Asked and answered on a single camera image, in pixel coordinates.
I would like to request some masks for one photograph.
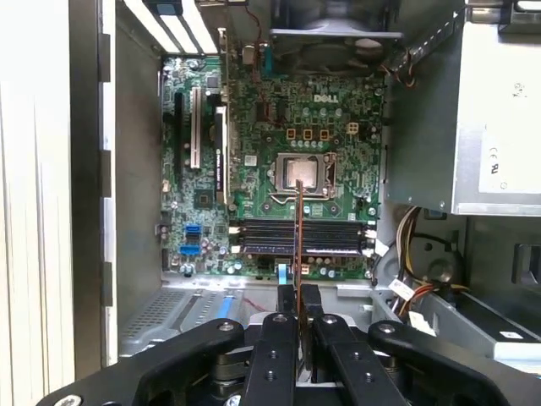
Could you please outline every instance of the wire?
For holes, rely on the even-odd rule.
[[[254,309],[256,309],[257,311],[269,311],[269,310],[265,309],[264,307],[261,307],[261,306],[259,306],[258,304],[254,303],[254,302],[251,301],[250,299],[243,298],[243,302],[248,303],[250,306],[252,306],[252,307],[253,307]]]
[[[417,84],[417,79],[415,78],[413,74],[413,55],[411,53],[411,50],[406,48],[406,63],[407,63],[407,78],[404,80],[400,77],[398,74],[398,70],[391,70],[384,64],[380,65],[381,70],[383,70],[386,74],[389,76],[392,76],[395,78],[395,80],[400,83],[401,85],[404,85],[408,89],[412,89]]]
[[[255,44],[256,45],[259,45],[260,44],[260,41],[261,41],[261,35],[263,34],[262,33],[262,30],[261,30],[261,23],[260,23],[260,19],[257,18],[257,15],[255,15],[254,13],[252,13],[249,9],[248,9],[248,5],[245,4],[244,5],[244,10],[246,11],[246,14],[250,16],[250,18],[255,22],[255,24],[257,25],[257,29],[258,29],[258,34],[257,34],[257,40],[255,40]]]

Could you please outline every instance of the sticker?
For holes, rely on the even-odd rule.
[[[395,279],[391,282],[391,284],[389,285],[389,289],[407,302],[409,302],[415,294],[413,289],[411,289],[404,282],[401,282],[398,279]]]
[[[432,329],[430,324],[424,319],[424,316],[415,311],[409,312],[409,322],[413,328],[420,332],[425,332],[430,336],[436,337],[436,332]]]
[[[516,332],[500,332],[500,334],[502,336],[504,336],[505,338],[511,338],[511,339],[515,339],[515,340],[523,340],[524,337],[521,336],[520,334],[517,334]]]
[[[524,75],[512,75],[524,78]],[[538,106],[541,85],[532,80],[508,80],[496,86],[494,103],[482,129],[479,192],[539,194]]]
[[[257,156],[256,155],[247,155],[244,157],[244,166],[245,167],[257,167]]]

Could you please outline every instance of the sata port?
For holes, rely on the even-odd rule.
[[[184,227],[184,232],[189,234],[201,234],[201,226],[198,224],[187,224]]]
[[[198,245],[181,245],[178,249],[180,255],[199,255],[201,249]]]

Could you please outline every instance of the black ram slot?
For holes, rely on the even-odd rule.
[[[175,178],[178,180],[178,187],[182,189],[182,177],[183,177],[183,113],[184,113],[184,96],[179,91],[175,93],[174,99],[174,156],[173,166],[175,171]]]
[[[246,220],[240,241],[246,254],[293,254],[293,221]],[[303,225],[305,255],[358,256],[363,225],[350,222],[311,222]]]

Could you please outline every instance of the red wire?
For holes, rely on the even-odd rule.
[[[268,311],[266,310],[265,308],[259,306],[258,304],[254,303],[253,301],[251,301],[250,299],[246,299],[246,298],[243,298],[243,302],[246,302],[248,303],[250,306],[252,306],[254,309],[256,309],[257,311]]]

